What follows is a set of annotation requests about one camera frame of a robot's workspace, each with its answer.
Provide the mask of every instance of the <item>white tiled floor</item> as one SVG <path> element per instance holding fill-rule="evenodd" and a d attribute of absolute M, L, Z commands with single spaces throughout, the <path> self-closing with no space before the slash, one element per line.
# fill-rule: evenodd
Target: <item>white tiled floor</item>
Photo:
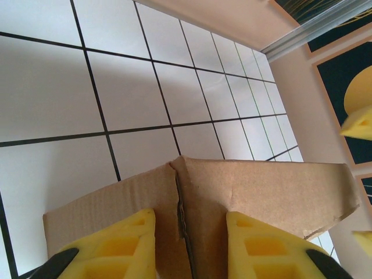
<path fill-rule="evenodd" d="M 47 259 L 43 213 L 118 178 L 180 153 L 302 160 L 264 55 L 130 0 L 74 2 L 87 49 L 69 1 L 0 2 L 0 191 L 20 275 Z M 1 242 L 2 279 L 6 262 Z"/>
<path fill-rule="evenodd" d="M 319 247 L 322 247 L 329 255 L 331 255 L 331 257 L 336 260 L 336 262 L 339 263 L 336 251 L 333 247 L 330 233 L 328 231 L 321 234 L 319 237 L 313 238 L 311 242 L 315 245 L 318 245 Z"/>

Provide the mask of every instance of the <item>cardboard box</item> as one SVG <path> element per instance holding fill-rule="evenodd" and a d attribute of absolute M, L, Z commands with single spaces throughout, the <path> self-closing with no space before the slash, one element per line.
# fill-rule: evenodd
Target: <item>cardboard box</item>
<path fill-rule="evenodd" d="M 48 255 L 143 209 L 156 215 L 159 278 L 227 278 L 226 213 L 313 238 L 359 207 L 344 164 L 184 156 L 44 215 Z"/>

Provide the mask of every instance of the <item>white wall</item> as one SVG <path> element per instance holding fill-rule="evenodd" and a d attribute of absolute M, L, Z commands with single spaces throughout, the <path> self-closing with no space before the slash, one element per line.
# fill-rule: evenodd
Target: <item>white wall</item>
<path fill-rule="evenodd" d="M 161 12 L 261 50 L 297 26 L 270 0 L 138 0 Z"/>
<path fill-rule="evenodd" d="M 307 47 L 303 46 L 270 63 L 305 162 L 349 163 L 338 135 L 339 127 L 334 124 L 334 115 L 325 102 L 312 63 L 371 33 L 372 30 L 366 30 L 313 59 L 308 58 Z M 372 173 L 372 168 L 352 169 L 352 173 L 354 176 Z M 368 279 L 372 274 L 371 259 L 351 234 L 353 230 L 372 230 L 370 209 L 364 199 L 360 209 L 330 230 L 341 265 L 355 279 Z"/>

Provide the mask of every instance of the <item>tile grid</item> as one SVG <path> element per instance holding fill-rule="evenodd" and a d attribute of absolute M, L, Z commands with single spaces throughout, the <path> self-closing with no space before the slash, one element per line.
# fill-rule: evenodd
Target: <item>tile grid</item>
<path fill-rule="evenodd" d="M 258 62 L 257 62 L 257 58 L 256 58 L 256 56 L 255 56 L 254 53 L 253 53 L 253 57 L 255 58 L 255 61 L 256 61 L 256 63 L 258 64 Z M 262 72 L 261 72 L 261 70 L 260 70 L 260 67 L 258 67 L 258 71 L 260 72 L 260 75 L 261 75 L 261 77 L 262 77 L 262 79 L 263 79 L 263 75 L 262 75 Z M 267 94 L 269 95 L 269 91 L 267 90 L 266 83 L 264 82 L 263 85 L 265 86 L 265 90 L 266 90 Z M 273 105 L 273 102 L 271 101 L 270 96 L 269 96 L 269 100 L 270 100 L 270 103 L 271 103 L 271 107 L 273 108 L 273 111 L 275 112 L 274 105 Z M 276 119 L 277 124 L 278 124 L 278 126 L 279 126 L 280 133 L 281 133 L 281 136 L 282 136 L 282 138 L 283 138 L 283 140 L 284 140 L 285 147 L 286 147 L 286 149 L 287 149 L 287 151 L 288 151 L 289 158 L 290 158 L 290 160 L 292 161 L 291 153 L 289 152 L 290 150 L 288 150 L 288 145 L 287 145 L 287 142 L 286 142 L 286 140 L 285 140 L 285 138 L 284 138 L 284 134 L 283 134 L 282 128 L 280 127 L 278 117 L 275 116 L 275 119 Z"/>
<path fill-rule="evenodd" d="M 172 130 L 174 142 L 176 143 L 178 154 L 181 155 L 180 146 L 178 145 L 178 142 L 177 142 L 177 137 L 176 137 L 176 134 L 174 132 L 174 127 L 172 125 L 172 120 L 171 120 L 170 115 L 169 115 L 169 110 L 168 110 L 168 107 L 167 107 L 167 104 L 166 104 L 166 101 L 165 101 L 165 98 L 164 98 L 164 93 L 163 93 L 162 86 L 161 86 L 160 81 L 159 81 L 159 76 L 158 76 L 158 73 L 156 72 L 154 61 L 152 60 L 152 55 L 151 55 L 150 47 L 149 47 L 149 44 L 148 44 L 148 41 L 147 41 L 147 38 L 146 38 L 144 26 L 142 25 L 142 20 L 141 20 L 141 17 L 140 17 L 140 13 L 138 12 L 137 3 L 133 1 L 133 5 L 134 5 L 134 8 L 135 8 L 135 12 L 137 13 L 137 17 L 138 17 L 138 20 L 139 20 L 139 24 L 141 26 L 142 34 L 144 35 L 144 38 L 145 38 L 145 43 L 146 43 L 147 51 L 148 51 L 149 56 L 150 56 L 150 60 L 151 60 L 153 71 L 155 73 L 156 81 L 158 82 L 159 91 L 160 91 L 160 94 L 162 96 L 162 100 L 163 100 L 163 104 L 164 104 L 164 107 L 165 107 L 165 111 L 167 113 L 169 124 L 171 126 L 171 130 Z"/>
<path fill-rule="evenodd" d="M 107 140 L 107 143 L 108 143 L 108 147 L 109 147 L 109 150 L 110 150 L 110 155 L 111 155 L 111 158 L 112 158 L 113 167 L 115 169 L 116 178 L 117 178 L 118 181 L 120 181 L 121 178 L 120 178 L 119 168 L 117 167 L 114 150 L 112 148 L 110 136 L 109 136 L 107 125 L 106 125 L 106 120 L 105 120 L 105 117 L 103 115 L 101 101 L 99 100 L 98 90 L 97 90 L 97 87 L 96 87 L 96 84 L 95 84 L 92 67 L 91 67 L 91 64 L 89 62 L 89 57 L 88 57 L 87 49 L 85 47 L 85 42 L 84 42 L 84 38 L 83 38 L 83 32 L 81 31 L 81 27 L 80 27 L 79 19 L 77 17 L 77 12 L 76 12 L 76 9 L 75 9 L 74 1 L 73 0 L 70 0 L 70 3 L 71 3 L 71 8 L 72 8 L 72 11 L 73 11 L 73 14 L 74 14 L 77 31 L 79 33 L 79 37 L 80 37 L 80 41 L 81 41 L 81 46 L 83 47 L 85 61 L 87 63 L 87 67 L 88 67 L 88 71 L 89 71 L 89 76 L 90 76 L 90 79 L 91 79 L 91 82 L 92 82 L 92 86 L 93 86 L 94 96 L 95 96 L 95 99 L 96 99 L 96 102 L 97 102 L 97 107 L 98 107 L 98 110 L 99 110 L 99 115 L 100 115 L 101 120 L 102 120 L 103 130 L 105 131 L 105 137 L 106 137 L 106 140 Z"/>
<path fill-rule="evenodd" d="M 186 46 L 187 46 L 188 52 L 189 52 L 190 57 L 191 57 L 192 65 L 193 65 L 193 67 L 195 67 L 195 62 L 194 62 L 194 59 L 193 59 L 193 57 L 192 57 L 192 54 L 191 54 L 191 51 L 190 51 L 190 47 L 189 47 L 189 45 L 188 45 L 188 42 L 187 42 L 187 39 L 186 39 L 186 35 L 185 35 L 185 31 L 184 31 L 184 28 L 183 28 L 183 26 L 182 26 L 181 20 L 178 20 L 178 22 L 180 23 L 181 30 L 182 30 L 182 34 L 183 34 L 183 36 L 184 36 L 184 38 L 185 38 Z M 210 113 L 210 109 L 209 109 L 209 105 L 208 105 L 207 99 L 205 98 L 205 94 L 204 94 L 204 90 L 203 90 L 203 87 L 202 87 L 202 83 L 200 82 L 199 74 L 198 74 L 198 71 L 197 71 L 196 68 L 195 68 L 195 74 L 196 74 L 196 78 L 198 79 L 198 83 L 199 83 L 200 89 L 201 89 L 202 94 L 203 94 L 203 98 L 204 98 L 204 101 L 205 101 L 205 105 L 207 106 L 207 110 L 208 110 L 209 117 L 210 117 L 211 120 L 213 120 L 213 119 L 212 119 L 212 114 Z M 214 122 L 212 122 L 212 125 L 213 125 L 213 129 L 214 129 L 214 133 L 216 134 L 217 141 L 218 141 L 218 143 L 219 143 L 219 147 L 220 147 L 220 150 L 221 150 L 222 157 L 223 157 L 223 159 L 225 159 L 225 155 L 224 155 L 224 153 L 223 153 L 222 146 L 221 146 L 221 142 L 220 142 L 219 136 L 218 136 L 218 134 L 217 134 L 217 130 L 216 130 L 216 126 L 214 125 Z"/>
<path fill-rule="evenodd" d="M 0 36 L 2 36 L 2 37 L 8 37 L 8 38 L 14 38 L 14 39 L 20 39 L 20 40 L 25 40 L 25 41 L 31 41 L 31 42 L 39 42 L 39 43 L 48 44 L 48 45 L 56 45 L 56 46 L 59 46 L 59 47 L 65 47 L 65 48 L 73 48 L 73 49 L 83 50 L 83 47 L 78 46 L 78 45 L 71 45 L 71 44 L 65 44 L 65 43 L 62 43 L 62 42 L 54 42 L 54 41 L 49 41 L 49 40 L 32 38 L 32 37 L 28 37 L 28 36 L 11 34 L 11 33 L 2 32 L 2 31 L 0 31 Z M 143 57 L 134 56 L 134 55 L 128 55 L 128 54 L 123 54 L 123 53 L 117 53 L 117 52 L 111 52 L 111 51 L 103 51 L 103 50 L 95 49 L 95 48 L 87 48 L 87 47 L 85 47 L 85 49 L 87 51 L 89 51 L 89 52 L 96 52 L 96 53 L 102 53 L 102 54 L 108 54 L 108 55 L 114 55 L 114 56 L 121 56 L 121 57 L 125 57 L 125 58 L 132 58 L 132 59 L 136 59 L 136 60 L 143 60 L 143 61 L 154 62 L 154 63 L 164 64 L 164 65 L 169 65 L 169 66 L 176 66 L 176 67 L 188 68 L 188 69 L 193 69 L 193 70 L 208 71 L 210 73 L 223 74 L 225 76 L 241 77 L 241 78 L 245 78 L 247 80 L 257 80 L 257 81 L 264 81 L 265 83 L 273 83 L 273 84 L 275 84 L 274 81 L 262 80 L 262 79 L 253 78 L 253 77 L 245 77 L 245 76 L 240 76 L 239 74 L 224 73 L 222 71 L 215 71 L 215 70 L 204 69 L 204 68 L 194 67 L 194 66 L 188 66 L 188 65 L 182 65 L 182 64 L 177 64 L 177 63 L 171 63 L 171 62 L 166 62 L 166 61 L 156 60 L 156 59 L 150 59 L 150 58 L 143 58 Z"/>
<path fill-rule="evenodd" d="M 239 54 L 239 51 L 238 51 L 238 48 L 237 48 L 237 45 L 236 45 L 235 42 L 234 42 L 234 46 L 235 46 L 235 49 L 237 50 L 237 53 L 238 53 L 238 56 L 239 56 L 239 60 L 240 60 L 240 64 L 242 65 L 243 71 L 244 71 L 244 73 L 246 74 L 245 69 L 244 69 L 244 65 L 243 65 L 243 61 L 242 61 L 242 59 L 241 59 L 241 57 L 240 57 L 240 54 Z M 251 92 L 253 92 L 253 91 L 252 91 L 252 87 L 251 87 L 251 85 L 249 84 L 249 81 L 248 81 L 248 80 L 247 80 L 247 82 L 248 82 L 249 89 L 251 90 Z M 254 96 L 253 93 L 252 93 L 252 96 L 253 96 L 253 100 L 255 101 L 255 105 L 256 105 L 257 111 L 260 113 L 260 110 L 259 110 L 259 108 L 258 108 L 258 106 L 257 106 L 256 98 L 255 98 L 255 96 Z M 263 124 L 262 118 L 260 118 L 260 119 L 261 119 L 261 123 L 262 123 L 263 129 L 264 129 L 265 134 L 266 134 L 267 141 L 269 142 L 271 152 L 272 152 L 272 154 L 273 154 L 273 157 L 267 159 L 267 161 L 273 160 L 273 159 L 275 159 L 276 157 L 278 157 L 278 156 L 280 156 L 280 155 L 282 155 L 282 154 L 284 154 L 284 153 L 286 153 L 286 152 L 289 153 L 289 150 L 288 150 L 288 147 L 287 147 L 287 150 L 286 150 L 285 152 L 283 152 L 282 154 L 278 154 L 278 155 L 275 155 L 275 154 L 274 154 L 273 148 L 271 147 L 271 143 L 270 143 L 269 137 L 267 136 L 267 132 L 266 132 L 265 125 Z"/>
<path fill-rule="evenodd" d="M 192 67 L 191 66 L 179 65 L 179 64 L 175 64 L 175 63 L 169 63 L 169 62 L 164 62 L 164 61 L 159 61 L 159 60 L 152 59 L 151 52 L 150 52 L 150 49 L 149 49 L 149 45 L 148 45 L 148 42 L 146 40 L 145 31 L 144 31 L 144 28 L 143 28 L 142 23 L 141 23 L 140 14 L 138 13 L 138 9 L 137 9 L 137 6 L 136 6 L 136 3 L 135 2 L 134 2 L 135 10 L 136 10 L 136 13 L 137 13 L 137 16 L 138 16 L 138 20 L 139 20 L 140 25 L 141 25 L 141 29 L 142 29 L 143 35 L 145 37 L 146 47 L 148 49 L 148 52 L 149 52 L 149 55 L 150 55 L 150 59 L 140 58 L 140 57 L 131 56 L 131 55 L 124 55 L 124 54 L 120 54 L 120 53 L 108 52 L 108 51 L 101 51 L 101 50 L 98 50 L 98 49 L 87 48 L 85 46 L 84 39 L 83 39 L 83 34 L 82 34 L 82 31 L 81 31 L 81 28 L 80 28 L 80 25 L 79 25 L 79 22 L 78 22 L 78 17 L 77 17 L 76 9 L 74 7 L 74 2 L 73 2 L 73 0 L 70 0 L 70 2 L 71 2 L 72 9 L 73 9 L 74 18 L 75 18 L 75 21 L 76 21 L 76 25 L 77 25 L 77 28 L 78 28 L 78 33 L 79 33 L 79 36 L 80 36 L 80 40 L 81 40 L 82 46 L 75 46 L 75 45 L 64 44 L 64 43 L 53 42 L 53 41 L 42 40 L 42 39 L 36 39 L 36 38 L 31 38 L 31 37 L 26 37 L 26 36 L 21 36 L 21 35 L 14 35 L 14 34 L 9 34 L 9 33 L 4 33 L 4 32 L 0 32 L 0 35 L 1 36 L 4 36 L 4 37 L 11 37 L 11 38 L 17 38 L 17 39 L 21 39 L 21 40 L 39 42 L 39 43 L 43 43 L 43 44 L 50 44 L 50 45 L 56 45 L 56 46 L 60 46 L 60 47 L 67 47 L 67 48 L 74 48 L 74 49 L 83 50 L 84 56 L 85 56 L 85 60 L 86 60 L 86 63 L 87 63 L 87 67 L 88 67 L 88 71 L 89 71 L 89 74 L 90 74 L 92 86 L 93 86 L 93 89 L 94 89 L 94 94 L 95 94 L 95 97 L 96 97 L 96 102 L 97 102 L 97 105 L 98 105 L 98 108 L 99 108 L 99 113 L 100 113 L 100 117 L 101 117 L 101 120 L 102 120 L 102 125 L 103 125 L 104 132 L 86 133 L 86 134 L 77 134 L 77 135 L 67 135 L 67 136 L 60 136 L 60 137 L 26 139 L 26 140 L 21 140 L 21 141 L 0 142 L 0 147 L 14 146 L 14 145 L 24 145 L 24 144 L 33 144 L 33 143 L 48 142 L 48 141 L 69 140 L 69 139 L 73 139 L 73 138 L 96 137 L 96 136 L 100 136 L 100 135 L 105 135 L 105 137 L 107 139 L 107 142 L 108 142 L 109 149 L 110 149 L 110 154 L 111 154 L 111 157 L 112 157 L 112 161 L 113 161 L 113 165 L 114 165 L 115 172 L 116 172 L 116 175 L 117 175 L 117 179 L 120 180 L 120 173 L 119 173 L 119 170 L 118 170 L 118 167 L 117 167 L 117 164 L 116 164 L 115 155 L 114 155 L 112 144 L 111 144 L 110 137 L 109 137 L 109 135 L 111 135 L 111 134 L 130 133 L 130 132 L 134 132 L 134 131 L 155 130 L 155 129 L 160 129 L 160 128 L 171 128 L 172 129 L 172 132 L 173 132 L 173 135 L 174 135 L 174 140 L 175 140 L 176 145 L 177 145 L 178 152 L 180 154 L 180 149 L 179 149 L 179 146 L 178 146 L 178 143 L 177 143 L 176 135 L 174 133 L 174 127 L 190 126 L 190 125 L 198 125 L 198 124 L 206 124 L 206 123 L 212 123 L 213 124 L 213 127 L 214 127 L 214 123 L 224 122 L 224 121 L 233 121 L 233 120 L 239 120 L 241 122 L 241 124 L 242 124 L 242 120 L 243 119 L 254 119 L 254 118 L 262 118 L 262 117 L 270 117 L 270 116 L 277 117 L 278 115 L 285 115 L 285 113 L 281 113 L 281 114 L 273 114 L 273 115 L 265 115 L 265 116 L 240 117 L 239 111 L 237 109 L 237 104 L 235 102 L 233 93 L 231 91 L 229 82 L 227 80 L 227 76 L 234 76 L 234 77 L 245 78 L 245 79 L 247 79 L 247 81 L 250 80 L 250 79 L 251 80 L 259 80 L 259 81 L 264 81 L 264 80 L 263 79 L 258 79 L 258 78 L 248 78 L 248 77 L 240 76 L 240 75 L 237 75 L 237 74 L 226 73 L 225 70 L 223 70 L 223 72 L 220 72 L 220 71 L 214 71 L 214 70 L 208 70 L 208 69 L 201 69 L 201 68 L 195 67 L 195 63 L 193 61 L 193 58 L 192 58 L 192 55 L 191 55 L 191 52 L 190 52 L 190 49 L 189 49 L 188 44 L 187 44 L 187 47 L 188 47 L 188 50 L 189 50 L 189 53 L 190 53 L 190 56 L 191 56 L 191 59 L 192 59 L 192 64 L 193 64 Z M 187 43 L 187 39 L 186 39 L 186 36 L 184 34 L 184 31 L 183 31 L 183 35 L 184 35 L 185 41 Z M 145 128 L 134 128 L 134 129 L 126 129 L 126 130 L 116 130 L 116 131 L 108 131 L 108 128 L 107 128 L 107 125 L 106 125 L 106 121 L 105 121 L 105 118 L 104 118 L 104 115 L 103 115 L 102 107 L 101 107 L 101 102 L 99 100 L 98 90 L 97 90 L 96 85 L 95 85 L 95 80 L 94 80 L 93 72 L 92 72 L 92 69 L 91 69 L 90 62 L 89 62 L 88 51 L 90 51 L 90 52 L 97 52 L 97 53 L 104 53 L 104 54 L 108 54 L 108 55 L 122 56 L 122 57 L 127 57 L 127 58 L 133 58 L 133 59 L 139 59 L 139 60 L 145 60 L 145 61 L 152 62 L 152 66 L 153 66 L 153 69 L 154 69 L 154 72 L 155 72 L 155 76 L 156 76 L 156 79 L 157 79 L 157 82 L 158 82 L 158 86 L 159 86 L 159 89 L 160 89 L 160 92 L 161 92 L 161 95 L 162 95 L 162 99 L 163 99 L 163 103 L 164 103 L 164 106 L 165 107 L 166 107 L 166 103 L 165 103 L 165 99 L 164 99 L 164 96 L 163 96 L 163 93 L 162 93 L 162 89 L 161 89 L 161 86 L 160 86 L 159 78 L 158 78 L 158 75 L 156 73 L 156 69 L 155 69 L 155 65 L 154 65 L 155 62 L 156 63 L 166 64 L 166 65 L 171 65 L 171 66 L 186 67 L 186 68 L 189 68 L 189 69 L 194 69 L 195 72 L 196 72 L 196 75 L 198 77 L 198 81 L 199 81 L 199 85 L 200 86 L 201 86 L 201 82 L 200 82 L 200 79 L 199 79 L 197 70 L 209 71 L 209 72 L 212 72 L 212 73 L 223 74 L 225 76 L 226 80 L 227 80 L 227 84 L 229 86 L 231 96 L 232 96 L 232 98 L 234 100 L 235 108 L 237 109 L 239 118 L 224 119 L 224 120 L 212 120 L 212 116 L 211 116 L 210 110 L 208 108 L 208 112 L 209 112 L 211 121 L 202 121 L 202 122 L 184 123 L 184 124 L 172 124 L 171 118 L 170 118 L 170 115 L 169 115 L 169 112 L 168 112 L 167 107 L 166 107 L 167 116 L 169 118 L 169 123 L 170 123 L 169 125 L 165 125 L 165 126 L 154 126 L 154 127 L 145 127 Z M 217 140 L 218 140 L 218 136 L 217 136 L 217 132 L 216 132 L 215 127 L 214 127 L 214 131 L 216 133 L 216 137 L 217 137 Z M 278 156 L 280 156 L 280 155 L 282 155 L 282 154 L 284 154 L 286 152 L 289 153 L 290 150 L 292 150 L 292 149 L 294 149 L 296 147 L 297 146 L 294 146 L 294 147 L 292 147 L 290 149 L 287 149 L 286 151 L 281 152 L 281 153 L 279 153 L 277 155 L 274 155 L 272 158 L 269 158 L 267 160 L 272 160 L 272 159 L 274 159 L 274 158 L 276 158 L 276 157 L 278 157 Z M 252 157 L 253 157 L 253 153 L 252 153 L 252 150 L 251 150 L 251 147 L 250 146 L 249 146 L 249 149 L 250 149 L 250 152 L 251 152 Z M 1 221 L 0 222 L 0 225 L 1 225 L 1 229 L 2 229 L 2 235 L 3 235 L 3 240 L 4 240 L 4 243 L 5 243 L 5 248 L 6 248 L 6 253 L 7 253 L 7 257 L 8 257 L 8 262 L 9 262 L 9 268 L 10 268 L 11 276 L 12 276 L 12 278 L 28 278 L 30 276 L 30 274 L 32 274 L 32 272 L 34 270 L 29 271 L 29 272 L 27 272 L 27 273 L 25 273 L 23 275 L 18 276 L 17 268 L 16 268 L 16 265 L 15 265 L 14 254 L 13 254 L 12 246 L 11 246 L 11 242 L 10 242 L 9 230 L 8 230 L 8 227 L 7 227 L 7 224 L 6 224 L 5 212 L 4 212 L 4 208 L 3 208 L 2 202 L 0 203 L 0 217 L 1 217 L 0 218 L 0 221 Z"/>
<path fill-rule="evenodd" d="M 213 41 L 214 47 L 216 48 L 217 55 L 218 55 L 218 57 L 219 57 L 219 60 L 220 60 L 220 63 L 221 63 L 221 67 L 222 67 L 223 73 L 225 73 L 225 68 L 224 68 L 224 66 L 223 66 L 223 64 L 222 64 L 221 56 L 220 56 L 220 54 L 219 54 L 219 50 L 217 49 L 217 45 L 216 45 L 216 42 L 214 41 L 214 38 L 213 38 L 213 34 L 212 34 L 212 32 L 210 33 L 210 36 L 212 37 L 212 41 Z M 242 120 L 241 120 L 241 118 L 240 118 L 240 114 L 239 114 L 238 106 L 237 106 L 237 103 L 236 103 L 236 101 L 235 101 L 235 98 L 234 98 L 233 92 L 232 92 L 231 87 L 230 87 L 230 83 L 228 82 L 228 79 L 227 79 L 227 76 L 226 76 L 226 75 L 225 75 L 225 79 L 226 79 L 226 82 L 227 82 L 227 85 L 228 85 L 228 89 L 230 90 L 230 94 L 231 94 L 232 100 L 234 101 L 234 105 L 235 105 L 235 108 L 236 108 L 237 113 L 238 113 L 238 117 L 239 117 L 240 124 L 241 124 L 241 126 L 242 126 L 243 131 L 244 131 L 244 136 L 245 136 L 245 139 L 246 139 L 246 141 L 247 141 L 247 144 L 248 144 L 248 147 L 249 147 L 249 151 L 250 151 L 250 153 L 251 153 L 251 155 L 252 155 L 252 158 L 253 158 L 253 160 L 254 160 L 255 157 L 253 156 L 252 148 L 251 148 L 251 145 L 249 144 L 248 137 L 246 136 L 246 132 L 245 132 L 245 129 L 244 129 L 244 125 L 243 125 L 243 122 L 242 122 Z"/>

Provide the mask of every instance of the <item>yellow object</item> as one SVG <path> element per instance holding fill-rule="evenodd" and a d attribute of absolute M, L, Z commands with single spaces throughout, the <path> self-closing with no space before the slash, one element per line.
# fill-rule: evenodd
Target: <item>yellow object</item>
<path fill-rule="evenodd" d="M 144 209 L 62 249 L 79 253 L 58 279 L 155 279 L 155 214 Z"/>
<path fill-rule="evenodd" d="M 353 235 L 363 250 L 372 257 L 372 231 L 353 231 Z"/>
<path fill-rule="evenodd" d="M 325 279 L 306 254 L 327 252 L 239 212 L 227 213 L 228 279 Z"/>
<path fill-rule="evenodd" d="M 344 98 L 345 111 L 349 116 L 366 106 L 372 106 L 372 66 L 353 78 Z"/>
<path fill-rule="evenodd" d="M 344 122 L 341 135 L 372 140 L 372 105 L 353 112 Z"/>

